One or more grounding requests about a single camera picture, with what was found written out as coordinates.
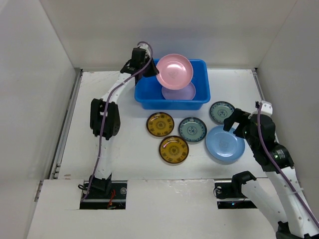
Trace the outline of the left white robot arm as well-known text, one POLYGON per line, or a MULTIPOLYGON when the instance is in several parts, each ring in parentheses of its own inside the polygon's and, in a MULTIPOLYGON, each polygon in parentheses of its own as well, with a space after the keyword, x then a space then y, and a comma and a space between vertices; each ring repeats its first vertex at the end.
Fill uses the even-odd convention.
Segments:
POLYGON ((98 137, 98 154, 96 163, 87 186, 85 199, 91 191, 101 197, 106 197, 112 191, 112 163, 102 157, 103 140, 108 141, 119 132, 121 121, 117 100, 127 88, 131 79, 137 83, 142 76, 156 76, 159 71, 153 59, 153 49, 145 41, 133 48, 130 60, 120 70, 117 81, 101 99, 91 102, 90 128, 94 136, 98 137))

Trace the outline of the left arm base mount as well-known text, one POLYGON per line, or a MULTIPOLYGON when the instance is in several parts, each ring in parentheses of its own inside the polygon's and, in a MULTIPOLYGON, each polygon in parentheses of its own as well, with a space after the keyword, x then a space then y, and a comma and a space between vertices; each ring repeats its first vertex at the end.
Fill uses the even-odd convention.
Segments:
POLYGON ((109 192, 103 192, 91 188, 89 195, 86 196, 86 189, 89 185, 85 181, 80 185, 81 199, 79 209, 81 210, 125 210, 127 197, 127 181, 112 181, 109 192))

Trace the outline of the purple plastic plate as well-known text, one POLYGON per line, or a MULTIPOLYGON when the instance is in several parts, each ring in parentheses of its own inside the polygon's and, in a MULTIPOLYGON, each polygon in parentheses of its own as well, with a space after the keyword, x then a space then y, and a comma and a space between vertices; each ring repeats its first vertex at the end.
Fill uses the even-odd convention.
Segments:
POLYGON ((196 95, 196 88, 192 82, 179 90, 170 90, 162 87, 161 93, 166 100, 193 100, 196 95))

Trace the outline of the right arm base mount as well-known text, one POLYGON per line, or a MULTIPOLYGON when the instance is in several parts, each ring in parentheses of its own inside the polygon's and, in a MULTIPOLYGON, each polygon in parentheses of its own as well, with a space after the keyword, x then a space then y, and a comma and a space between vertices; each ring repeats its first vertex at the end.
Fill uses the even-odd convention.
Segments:
POLYGON ((257 208, 250 199, 233 189, 231 180, 214 181, 213 194, 216 197, 217 208, 220 210, 257 208))

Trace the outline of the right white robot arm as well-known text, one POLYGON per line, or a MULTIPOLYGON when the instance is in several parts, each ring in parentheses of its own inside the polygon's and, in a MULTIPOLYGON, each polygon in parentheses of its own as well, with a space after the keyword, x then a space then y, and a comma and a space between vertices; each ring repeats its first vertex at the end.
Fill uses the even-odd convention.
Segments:
POLYGON ((289 151, 276 141, 272 111, 261 108, 253 114, 235 109, 224 120, 225 131, 234 123, 235 136, 245 139, 257 163, 271 181, 279 201, 276 202, 259 185, 249 171, 237 173, 231 180, 235 196, 246 197, 260 210, 275 231, 278 239, 317 239, 319 222, 313 215, 296 177, 289 151))

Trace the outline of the pink plastic plate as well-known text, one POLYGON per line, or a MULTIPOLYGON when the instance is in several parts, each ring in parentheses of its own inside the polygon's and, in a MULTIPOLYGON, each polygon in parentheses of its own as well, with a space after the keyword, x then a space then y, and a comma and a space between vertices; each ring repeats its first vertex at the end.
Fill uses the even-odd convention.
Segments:
POLYGON ((159 71, 156 75, 158 82, 170 90, 185 88, 193 77, 191 62, 180 54, 169 54, 162 57, 156 63, 156 68, 159 71))

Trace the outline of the light blue plastic plate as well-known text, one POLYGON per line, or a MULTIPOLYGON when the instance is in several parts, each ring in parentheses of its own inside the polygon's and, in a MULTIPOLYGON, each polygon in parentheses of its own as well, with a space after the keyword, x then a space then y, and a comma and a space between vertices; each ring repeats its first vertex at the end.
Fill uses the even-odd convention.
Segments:
POLYGON ((245 152, 244 139, 237 137, 234 131, 234 128, 225 131, 220 125, 207 133, 205 138, 207 150, 219 161, 233 163, 245 152))

